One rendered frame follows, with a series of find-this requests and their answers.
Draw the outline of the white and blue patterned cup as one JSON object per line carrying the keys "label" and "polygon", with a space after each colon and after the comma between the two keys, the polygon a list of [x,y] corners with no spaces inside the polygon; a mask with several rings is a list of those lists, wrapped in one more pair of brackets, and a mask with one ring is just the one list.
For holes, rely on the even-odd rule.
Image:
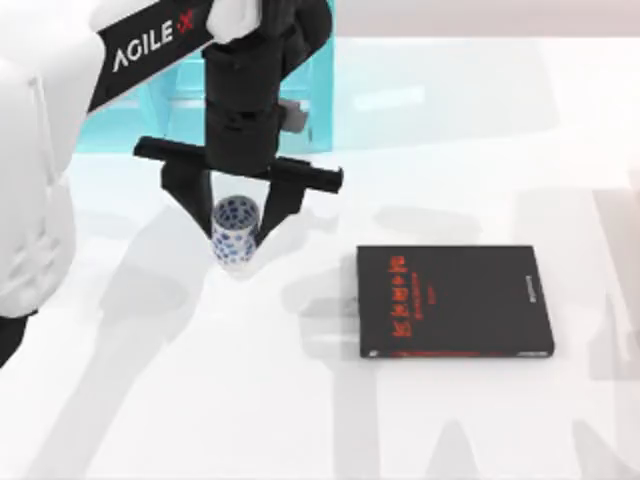
{"label": "white and blue patterned cup", "polygon": [[211,220],[211,244],[216,259],[226,269],[241,269],[257,249],[258,205],[244,195],[228,196],[214,205]]}

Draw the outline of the black book with red lettering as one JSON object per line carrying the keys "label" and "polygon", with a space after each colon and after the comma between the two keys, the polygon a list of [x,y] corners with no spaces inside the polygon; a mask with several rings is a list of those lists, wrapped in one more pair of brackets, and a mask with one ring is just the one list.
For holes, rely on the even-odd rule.
{"label": "black book with red lettering", "polygon": [[356,267],[363,359],[555,352],[531,245],[361,245]]}

